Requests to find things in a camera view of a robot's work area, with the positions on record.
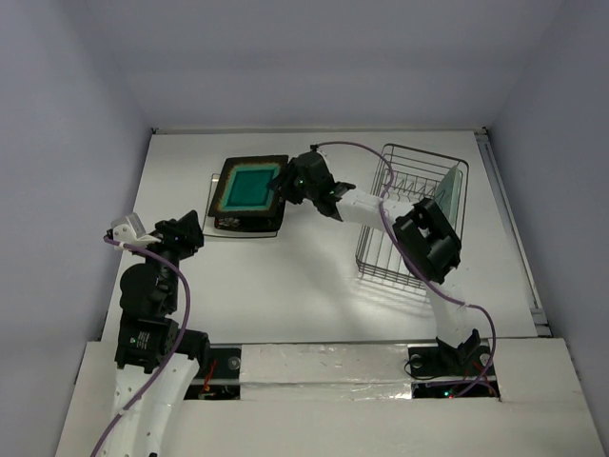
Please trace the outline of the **teal brown-rimmed square plate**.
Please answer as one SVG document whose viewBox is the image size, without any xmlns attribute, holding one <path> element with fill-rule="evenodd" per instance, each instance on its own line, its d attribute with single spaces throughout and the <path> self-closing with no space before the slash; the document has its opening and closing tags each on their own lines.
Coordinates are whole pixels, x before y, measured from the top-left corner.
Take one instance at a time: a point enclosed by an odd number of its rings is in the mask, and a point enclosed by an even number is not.
<svg viewBox="0 0 609 457">
<path fill-rule="evenodd" d="M 272 217 L 279 212 L 280 197 L 270 183 L 285 169 L 287 155 L 229 157 L 209 204 L 207 215 Z"/>
</svg>

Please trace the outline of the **black floral square plate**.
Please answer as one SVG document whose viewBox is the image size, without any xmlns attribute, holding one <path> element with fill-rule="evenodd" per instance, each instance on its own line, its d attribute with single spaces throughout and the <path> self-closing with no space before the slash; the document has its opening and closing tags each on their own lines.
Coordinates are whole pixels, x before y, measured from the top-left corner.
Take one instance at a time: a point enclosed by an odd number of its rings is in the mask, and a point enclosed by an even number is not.
<svg viewBox="0 0 609 457">
<path fill-rule="evenodd" d="M 214 227 L 224 231 L 238 233 L 276 232 L 281 228 L 284 215 L 274 216 L 222 216 L 214 218 Z"/>
</svg>

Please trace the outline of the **pale green glass plate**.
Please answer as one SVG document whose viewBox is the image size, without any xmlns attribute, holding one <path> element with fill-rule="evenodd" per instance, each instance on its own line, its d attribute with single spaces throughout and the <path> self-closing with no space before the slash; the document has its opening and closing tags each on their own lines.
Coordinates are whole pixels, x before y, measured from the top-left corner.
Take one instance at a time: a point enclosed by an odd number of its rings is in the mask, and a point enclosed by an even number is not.
<svg viewBox="0 0 609 457">
<path fill-rule="evenodd" d="M 453 229 L 457 228 L 461 200 L 462 172 L 452 167 L 436 186 L 434 200 Z"/>
</svg>

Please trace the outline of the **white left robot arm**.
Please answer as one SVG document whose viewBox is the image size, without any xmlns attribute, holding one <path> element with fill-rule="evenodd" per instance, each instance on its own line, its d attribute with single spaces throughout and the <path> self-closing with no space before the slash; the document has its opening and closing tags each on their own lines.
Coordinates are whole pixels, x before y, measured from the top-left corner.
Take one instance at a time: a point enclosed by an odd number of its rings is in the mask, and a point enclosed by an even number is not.
<svg viewBox="0 0 609 457">
<path fill-rule="evenodd" d="M 171 319 L 178 300 L 191 311 L 191 291 L 180 263 L 204 245 L 198 214 L 163 220 L 147 232 L 135 213 L 112 222 L 106 244 L 142 257 L 119 282 L 119 323 L 114 355 L 111 420 L 94 456 L 161 456 L 195 376 L 210 365 L 206 333 Z"/>
</svg>

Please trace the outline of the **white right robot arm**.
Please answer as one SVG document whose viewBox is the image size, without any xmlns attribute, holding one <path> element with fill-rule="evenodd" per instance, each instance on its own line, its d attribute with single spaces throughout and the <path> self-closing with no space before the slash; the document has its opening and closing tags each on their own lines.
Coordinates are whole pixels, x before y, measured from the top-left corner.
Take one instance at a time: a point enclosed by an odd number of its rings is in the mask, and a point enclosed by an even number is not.
<svg viewBox="0 0 609 457">
<path fill-rule="evenodd" d="M 442 285 L 461 262 L 462 242 L 434 200 L 390 200 L 395 171 L 385 157 L 380 160 L 389 180 L 379 196 L 335 180 L 316 145 L 291 158 L 268 188 L 291 204 L 308 200 L 325 217 L 385 233 L 406 268 L 430 293 L 440 366 L 459 373 L 472 363 L 481 341 L 478 331 L 467 325 L 467 304 L 459 297 L 457 287 Z"/>
</svg>

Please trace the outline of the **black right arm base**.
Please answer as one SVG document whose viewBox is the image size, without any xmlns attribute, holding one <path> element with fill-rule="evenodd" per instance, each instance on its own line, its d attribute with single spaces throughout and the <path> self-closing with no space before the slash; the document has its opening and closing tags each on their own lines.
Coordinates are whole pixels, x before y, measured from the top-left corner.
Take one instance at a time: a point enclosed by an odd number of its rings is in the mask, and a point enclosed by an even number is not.
<svg viewBox="0 0 609 457">
<path fill-rule="evenodd" d="M 403 369 L 412 380 L 414 399 L 500 398 L 492 347 L 474 329 L 457 348 L 440 340 L 411 346 Z"/>
</svg>

